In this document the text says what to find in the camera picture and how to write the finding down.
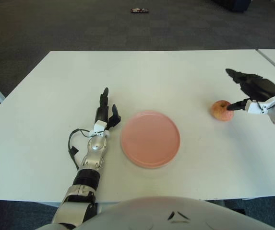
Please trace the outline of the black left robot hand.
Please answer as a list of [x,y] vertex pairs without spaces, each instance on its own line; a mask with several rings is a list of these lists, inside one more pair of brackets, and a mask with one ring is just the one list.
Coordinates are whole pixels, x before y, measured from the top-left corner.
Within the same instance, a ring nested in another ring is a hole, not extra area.
[[118,113],[118,109],[115,104],[112,106],[112,116],[108,117],[108,87],[106,87],[103,93],[100,95],[99,107],[96,111],[95,122],[102,121],[106,123],[105,130],[109,130],[111,127],[115,127],[121,122],[121,116]]

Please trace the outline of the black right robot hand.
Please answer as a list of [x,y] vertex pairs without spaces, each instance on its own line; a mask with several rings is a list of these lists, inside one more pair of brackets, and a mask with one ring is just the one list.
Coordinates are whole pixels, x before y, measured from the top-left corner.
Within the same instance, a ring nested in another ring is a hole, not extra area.
[[275,84],[256,74],[247,74],[233,69],[226,69],[226,73],[233,79],[240,89],[249,97],[227,106],[228,111],[244,110],[247,101],[265,102],[275,96]]

